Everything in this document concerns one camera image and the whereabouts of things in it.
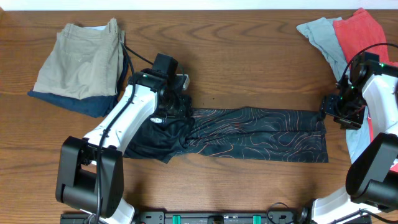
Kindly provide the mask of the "red printed t-shirt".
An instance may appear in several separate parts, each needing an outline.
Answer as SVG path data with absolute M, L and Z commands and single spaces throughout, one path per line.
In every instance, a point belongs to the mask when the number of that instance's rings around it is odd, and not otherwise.
M 353 16 L 346 20 L 335 21 L 333 28 L 347 62 L 360 50 L 386 41 L 382 26 L 363 8 L 358 9 Z M 354 162 L 362 154 L 375 137 L 372 128 L 376 124 L 376 120 L 370 112 L 364 116 L 363 124 L 364 127 L 357 131 L 346 132 L 351 162 Z

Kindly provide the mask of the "folded khaki shorts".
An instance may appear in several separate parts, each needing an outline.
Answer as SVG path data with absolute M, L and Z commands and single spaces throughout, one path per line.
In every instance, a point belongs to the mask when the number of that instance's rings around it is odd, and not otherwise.
M 102 29 L 67 24 L 57 33 L 33 90 L 78 100 L 116 95 L 123 69 L 123 35 L 115 18 Z

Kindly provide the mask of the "folded navy blue garment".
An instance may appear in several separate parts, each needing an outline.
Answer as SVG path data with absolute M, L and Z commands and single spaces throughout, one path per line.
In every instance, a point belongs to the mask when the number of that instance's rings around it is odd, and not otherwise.
M 118 103 L 118 97 L 121 93 L 121 88 L 127 75 L 128 68 L 128 61 L 124 58 L 121 77 L 117 82 L 117 93 L 114 96 L 92 96 L 78 100 L 66 96 L 54 95 L 52 93 L 39 93 L 33 90 L 29 91 L 27 94 L 30 97 L 43 100 L 47 103 L 70 111 L 85 114 L 93 118 L 105 117 Z

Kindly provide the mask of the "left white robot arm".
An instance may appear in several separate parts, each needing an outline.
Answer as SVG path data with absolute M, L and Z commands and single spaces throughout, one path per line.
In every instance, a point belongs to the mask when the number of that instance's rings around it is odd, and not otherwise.
M 135 208 L 123 198 L 123 155 L 143 122 L 155 123 L 187 115 L 187 74 L 137 72 L 109 115 L 83 138 L 62 144 L 57 201 L 77 209 L 60 223 L 133 223 Z

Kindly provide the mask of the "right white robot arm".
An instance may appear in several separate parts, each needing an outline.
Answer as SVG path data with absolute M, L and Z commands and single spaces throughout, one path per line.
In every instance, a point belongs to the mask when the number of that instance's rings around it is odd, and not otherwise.
M 304 208 L 302 223 L 359 223 L 397 210 L 397 172 L 391 169 L 397 160 L 397 67 L 365 50 L 348 66 L 339 93 L 324 97 L 320 113 L 355 130 L 369 113 L 372 140 L 349 168 L 345 186 Z

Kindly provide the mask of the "grey t-shirt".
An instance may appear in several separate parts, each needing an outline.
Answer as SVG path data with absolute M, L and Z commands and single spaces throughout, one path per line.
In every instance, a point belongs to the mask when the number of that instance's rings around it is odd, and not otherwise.
M 339 20 L 342 20 L 342 18 L 327 19 L 322 17 L 296 27 L 322 53 L 325 60 L 330 64 L 337 81 L 341 79 L 343 70 L 347 66 L 345 56 L 338 43 L 333 27 L 333 22 Z M 368 107 L 366 106 L 364 109 L 363 125 L 359 130 L 346 130 L 346 144 L 352 164 L 371 142 L 367 121 L 368 112 Z

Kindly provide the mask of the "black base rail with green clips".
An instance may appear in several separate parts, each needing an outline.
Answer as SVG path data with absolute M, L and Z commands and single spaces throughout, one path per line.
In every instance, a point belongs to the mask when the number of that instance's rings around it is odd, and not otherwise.
M 87 213 L 64 213 L 60 216 L 61 224 L 95 223 L 94 217 Z M 132 224 L 266 224 L 266 223 L 315 223 L 298 216 L 291 208 L 270 208 L 266 213 L 165 213 L 160 211 L 139 212 L 131 221 Z M 345 219 L 340 223 L 371 224 L 370 215 Z

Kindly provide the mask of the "black cycling jersey with logos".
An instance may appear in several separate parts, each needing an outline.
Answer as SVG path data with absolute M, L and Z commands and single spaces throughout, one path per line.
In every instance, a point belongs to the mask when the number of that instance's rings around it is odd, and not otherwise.
M 159 123 L 146 119 L 124 155 L 164 163 L 184 154 L 327 163 L 325 134 L 324 122 L 314 111 L 194 109 L 187 118 L 167 118 Z

